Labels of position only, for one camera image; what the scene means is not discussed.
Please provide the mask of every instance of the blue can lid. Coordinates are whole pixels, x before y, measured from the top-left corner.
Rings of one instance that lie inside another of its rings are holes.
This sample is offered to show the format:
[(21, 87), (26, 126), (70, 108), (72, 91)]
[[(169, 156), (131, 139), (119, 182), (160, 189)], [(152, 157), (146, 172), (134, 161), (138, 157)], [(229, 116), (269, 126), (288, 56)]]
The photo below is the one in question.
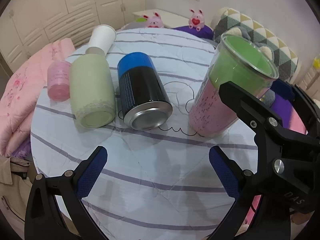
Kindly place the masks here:
[(118, 78), (129, 69), (141, 66), (155, 69), (151, 58), (145, 53), (133, 52), (125, 55), (118, 63)]

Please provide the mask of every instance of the beige jacket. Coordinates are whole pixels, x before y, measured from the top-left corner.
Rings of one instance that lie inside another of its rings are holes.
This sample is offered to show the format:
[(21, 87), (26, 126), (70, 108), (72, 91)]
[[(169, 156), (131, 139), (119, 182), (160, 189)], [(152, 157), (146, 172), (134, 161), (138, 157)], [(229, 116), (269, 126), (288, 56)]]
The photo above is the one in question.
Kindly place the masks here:
[(30, 163), (18, 158), (0, 156), (0, 209), (9, 224), (24, 239), (24, 220), (32, 183), (26, 177)]

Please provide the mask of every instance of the metal can bottom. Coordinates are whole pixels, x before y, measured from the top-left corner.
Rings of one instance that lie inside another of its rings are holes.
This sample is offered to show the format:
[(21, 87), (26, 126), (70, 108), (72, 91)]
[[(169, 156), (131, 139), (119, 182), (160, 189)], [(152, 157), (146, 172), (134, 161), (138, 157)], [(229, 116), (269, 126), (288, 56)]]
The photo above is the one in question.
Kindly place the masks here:
[(135, 130), (151, 130), (166, 122), (171, 114), (171, 104), (164, 101), (152, 101), (128, 111), (124, 116), (124, 123)]

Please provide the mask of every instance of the white wardrobe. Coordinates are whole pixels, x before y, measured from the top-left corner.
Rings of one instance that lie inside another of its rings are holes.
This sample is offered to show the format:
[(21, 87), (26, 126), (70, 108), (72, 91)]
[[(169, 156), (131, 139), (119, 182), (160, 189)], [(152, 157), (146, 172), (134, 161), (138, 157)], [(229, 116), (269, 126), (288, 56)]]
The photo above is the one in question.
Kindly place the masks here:
[(134, 20), (145, 0), (11, 0), (0, 17), (0, 52), (13, 72), (49, 42), (89, 41), (99, 24), (115, 29)]

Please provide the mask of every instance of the pink cup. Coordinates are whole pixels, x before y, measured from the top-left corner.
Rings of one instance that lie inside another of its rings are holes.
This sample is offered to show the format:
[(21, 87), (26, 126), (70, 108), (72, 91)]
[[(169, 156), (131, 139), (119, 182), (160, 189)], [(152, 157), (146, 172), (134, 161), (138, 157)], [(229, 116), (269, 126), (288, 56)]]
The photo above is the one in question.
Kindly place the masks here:
[(48, 96), (54, 101), (70, 98), (69, 71), (71, 63), (64, 60), (53, 62), (48, 68)]

